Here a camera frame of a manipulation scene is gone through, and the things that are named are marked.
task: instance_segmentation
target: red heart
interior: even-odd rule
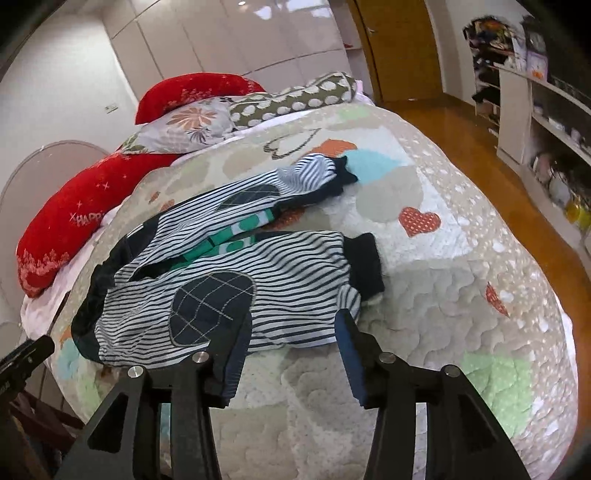
[[[505,317],[509,316],[509,312],[507,311],[507,309],[503,305],[503,302],[501,301],[499,296],[496,294],[495,289],[492,288],[492,285],[490,283],[486,285],[485,297],[486,297],[486,301],[488,303],[490,303],[495,308],[495,310],[497,312],[499,312],[501,315],[504,315]]]
[[[421,213],[416,208],[405,207],[398,215],[400,225],[404,227],[409,237],[420,233],[434,232],[441,226],[439,215],[433,212]]]

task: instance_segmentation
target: metal screw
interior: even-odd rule
[[[383,364],[393,364],[396,361],[396,355],[392,352],[382,352],[378,358]]]
[[[445,374],[448,377],[459,377],[460,374],[462,373],[462,371],[456,367],[455,365],[446,365],[445,368],[443,369],[443,371],[445,372]]]
[[[135,367],[131,367],[129,370],[127,370],[127,374],[131,378],[141,377],[143,373],[144,373],[144,367],[141,367],[139,365],[136,365]]]
[[[192,356],[193,362],[196,364],[204,364],[209,360],[209,353],[207,352],[195,352]]]

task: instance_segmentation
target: wooden door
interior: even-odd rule
[[[355,2],[374,57],[382,101],[440,96],[439,58],[424,0]]]

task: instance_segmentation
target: floral pillowcase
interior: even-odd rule
[[[144,125],[121,145],[121,153],[189,153],[215,145],[232,132],[229,98],[188,103]]]

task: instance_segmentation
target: polka dot pillow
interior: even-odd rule
[[[349,103],[355,96],[355,79],[344,72],[327,73],[305,87],[291,87],[279,93],[252,93],[236,100],[230,117],[238,130],[254,127],[279,115]]]

